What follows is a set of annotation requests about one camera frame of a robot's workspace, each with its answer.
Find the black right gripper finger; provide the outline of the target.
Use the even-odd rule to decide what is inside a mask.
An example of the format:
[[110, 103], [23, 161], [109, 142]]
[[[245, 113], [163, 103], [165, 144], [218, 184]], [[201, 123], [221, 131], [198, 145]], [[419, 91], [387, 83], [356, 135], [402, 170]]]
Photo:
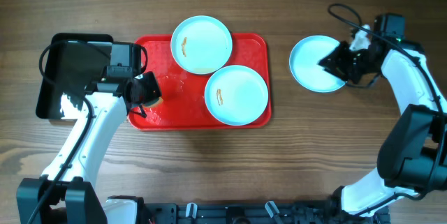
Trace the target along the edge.
[[334, 75], [343, 81], [348, 81], [351, 79], [351, 71], [349, 69], [349, 65], [346, 63], [323, 63], [320, 61], [318, 65], [321, 66], [327, 73]]
[[337, 64], [345, 62], [351, 56], [350, 45], [342, 41], [328, 56], [323, 58], [323, 64]]

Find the orange and green sponge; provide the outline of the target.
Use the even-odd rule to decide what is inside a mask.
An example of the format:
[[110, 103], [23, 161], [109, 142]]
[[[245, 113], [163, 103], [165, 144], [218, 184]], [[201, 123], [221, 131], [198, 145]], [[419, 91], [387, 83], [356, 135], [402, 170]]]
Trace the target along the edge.
[[145, 108], [151, 108], [151, 107], [156, 107], [157, 105], [161, 104], [163, 102], [162, 97], [158, 97], [154, 100], [151, 100], [147, 103], [143, 103], [142, 106]]

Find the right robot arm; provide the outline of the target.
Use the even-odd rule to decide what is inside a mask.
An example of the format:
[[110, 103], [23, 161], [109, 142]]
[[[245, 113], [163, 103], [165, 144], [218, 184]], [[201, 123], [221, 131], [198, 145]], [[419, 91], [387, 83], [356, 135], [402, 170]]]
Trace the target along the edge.
[[417, 201], [446, 190], [446, 99], [423, 48], [405, 39], [403, 16], [385, 13], [373, 29], [356, 28], [351, 43], [342, 41], [318, 64], [354, 84], [365, 74], [385, 77], [399, 106], [401, 116], [379, 150], [376, 168], [333, 196], [339, 212], [371, 217], [399, 199]]

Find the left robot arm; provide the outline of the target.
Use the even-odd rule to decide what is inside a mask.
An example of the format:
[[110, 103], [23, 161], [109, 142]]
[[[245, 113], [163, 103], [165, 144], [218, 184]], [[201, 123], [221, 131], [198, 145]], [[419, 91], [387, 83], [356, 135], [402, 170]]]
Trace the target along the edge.
[[146, 223], [141, 197], [113, 196], [101, 204], [94, 185], [105, 152], [133, 108], [162, 101], [153, 73], [141, 59], [147, 50], [111, 43], [110, 63], [80, 96], [82, 111], [57, 157], [38, 179], [23, 179], [16, 199], [22, 223]]

